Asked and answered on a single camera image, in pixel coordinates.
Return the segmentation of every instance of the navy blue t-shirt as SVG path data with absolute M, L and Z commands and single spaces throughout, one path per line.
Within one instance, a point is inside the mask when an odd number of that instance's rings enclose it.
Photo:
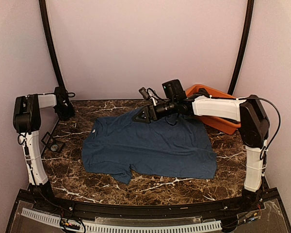
M 179 117 L 175 126 L 164 119 L 151 124 L 133 122 L 139 110 L 98 118 L 84 140 L 85 170 L 111 174 L 128 184 L 130 169 L 147 175 L 211 179 L 217 169 L 205 126 Z M 168 121 L 174 122 L 176 116 Z

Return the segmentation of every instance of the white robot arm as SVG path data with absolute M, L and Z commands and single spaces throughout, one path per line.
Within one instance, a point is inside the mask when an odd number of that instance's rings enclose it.
M 48 107 L 53 107 L 62 120 L 74 116 L 68 93 L 62 87 L 55 88 L 52 94 L 17 97 L 15 102 L 13 125 L 18 133 L 18 143 L 23 146 L 31 185 L 48 183 L 39 149 L 40 109 Z
M 187 97 L 179 80 L 163 83 L 169 100 L 143 107 L 133 120 L 151 123 L 174 113 L 188 116 L 213 116 L 241 123 L 239 128 L 247 151 L 245 190 L 256 192 L 261 186 L 263 157 L 267 149 L 270 122 L 257 96 L 242 99 L 224 99 L 210 96 L 206 90 Z M 143 87 L 139 90 L 144 99 L 149 95 Z

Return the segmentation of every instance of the brown marble countertop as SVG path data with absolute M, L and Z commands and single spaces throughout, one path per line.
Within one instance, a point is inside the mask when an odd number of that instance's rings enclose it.
M 66 145 L 61 153 L 46 149 L 45 171 L 55 196 L 78 201 L 118 205 L 173 205 L 223 200 L 241 195 L 246 155 L 236 131 L 227 135 L 206 126 L 218 168 L 214 179 L 170 178 L 132 172 L 129 185 L 110 175 L 84 170 L 81 150 L 98 117 L 119 116 L 147 104 L 143 100 L 82 100 L 72 102 L 76 115 L 59 121 L 53 136 Z

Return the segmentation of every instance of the wire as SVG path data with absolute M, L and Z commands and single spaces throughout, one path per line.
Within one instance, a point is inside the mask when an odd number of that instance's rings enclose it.
M 229 227 L 226 227 L 225 226 L 225 229 L 226 228 L 235 228 L 235 227 L 239 227 L 240 225 L 243 225 L 245 223 L 248 223 L 248 222 L 251 222 L 251 221 L 254 221 L 256 219 L 260 219 L 261 216 L 262 216 L 262 212 L 261 212 L 261 209 L 259 210 L 260 211 L 260 216 L 257 216 L 258 214 L 257 213 L 254 213 L 253 215 L 245 218 L 244 220 L 242 220 L 242 222 L 240 222 L 239 224 L 235 225 L 235 226 L 229 226 Z
M 222 226 L 222 228 L 234 228 L 234 227 L 238 227 L 238 226 L 240 226 L 240 225 L 246 223 L 246 221 L 247 221 L 248 219 L 251 218 L 251 216 L 250 216 L 250 217 L 247 217 L 247 218 L 245 218 L 245 219 L 243 220 L 243 222 L 237 224 L 236 226 L 230 226 L 230 225 L 234 224 L 235 222 L 238 222 L 239 220 L 241 220 L 243 217 L 245 217 L 248 213 L 250 213 L 250 212 L 252 211 L 252 209 L 253 209 L 254 206 L 258 205 L 258 202 L 259 202 L 259 200 L 261 200 L 261 197 L 262 197 L 262 195 L 263 195 L 263 185 L 264 185 L 264 180 L 262 179 L 262 184 L 261 184 L 262 191 L 261 191 L 260 197 L 257 198 L 256 201 L 255 201 L 255 203 L 253 203 L 253 204 L 251 205 L 251 207 L 250 207 L 250 209 L 248 210 L 248 212 L 245 213 L 245 214 L 243 214 L 241 217 L 238 217 L 235 221 L 233 221 L 233 222 L 231 222 L 231 223 L 229 223 L 229 224 L 227 224 L 227 225 L 225 225 L 225 226 Z
M 179 116 L 180 116 L 180 113 L 177 114 L 177 118 L 176 118 L 176 121 L 175 121 L 174 123 L 170 123 L 170 122 L 167 120 L 167 118 L 169 118 L 170 116 L 165 116 L 165 121 L 167 122 L 168 125 L 175 126 L 175 125 L 177 125 L 177 123 L 178 123 Z
M 72 216 L 74 216 L 74 217 L 76 218 L 75 221 L 83 226 L 83 228 L 84 228 L 83 233 L 86 233 L 85 225 L 84 225 L 83 221 L 82 221 L 78 216 L 76 216 L 72 211 L 70 211 L 70 210 L 68 210 L 68 209 L 66 209 L 66 208 L 63 208 L 63 207 L 60 206 L 60 205 L 56 205 L 56 204 L 54 204 L 53 202 L 51 202 L 50 200 L 48 200 L 48 199 L 47 199 L 47 198 L 46 198 L 46 197 L 41 193 L 40 189 L 38 188 L 38 186 L 37 186 L 37 184 L 36 184 L 36 182 L 35 182 L 34 175 L 33 175 L 33 171 L 32 171 L 32 167 L 31 167 L 30 164 L 29 164 L 29 168 L 30 168 L 31 177 L 32 177 L 32 180 L 33 180 L 34 186 L 36 187 L 36 189 L 38 190 L 38 192 L 40 193 L 40 195 L 43 197 L 43 199 L 46 200 L 49 204 L 51 204 L 51 205 L 53 205 L 53 206 L 55 206 L 55 207 L 57 207 L 57 208 L 60 208 L 61 210 L 65 210 L 65 211 L 67 211 L 68 213 L 70 213 Z
M 149 87 L 149 88 L 146 90 L 146 92 L 151 96 L 151 94 L 149 93 L 149 91 L 151 91 L 151 92 L 153 93 L 153 95 L 154 95 L 155 97 L 157 97 L 159 100 L 165 102 L 165 100 L 163 100 L 161 97 L 159 97 L 158 94 L 156 94 L 156 92 L 155 92 L 152 88 Z
M 20 146 L 22 146 L 22 145 L 24 144 L 24 142 L 27 141 L 27 139 L 26 139 L 26 135 L 27 135 L 27 133 L 28 133 L 28 131 L 26 131 L 24 135 L 22 135 L 21 133 L 18 134 L 17 142 L 18 142 L 18 144 L 19 144 Z
M 260 217 L 262 217 L 262 211 L 261 211 L 261 206 L 259 204 L 257 204 L 259 210 L 260 210 Z
M 73 230 L 67 229 L 62 217 L 60 218 L 60 223 L 63 223 L 61 225 L 63 227 L 63 229 L 61 229 L 62 232 L 65 232 L 65 233 L 74 233 L 75 232 Z

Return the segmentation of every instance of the orange plastic tub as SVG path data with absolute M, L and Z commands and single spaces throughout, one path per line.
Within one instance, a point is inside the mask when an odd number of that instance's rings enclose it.
M 189 97 L 194 93 L 197 93 L 200 88 L 204 88 L 208 91 L 208 93 L 214 97 L 226 97 L 226 98 L 234 98 L 233 96 L 226 94 L 222 91 L 218 91 L 208 86 L 196 84 L 189 89 L 186 90 L 186 95 Z M 197 119 L 202 121 L 205 125 L 209 125 L 215 129 L 218 129 L 227 134 L 233 134 L 238 128 L 240 128 L 241 124 L 235 124 L 228 120 L 222 119 L 216 116 L 196 116 Z

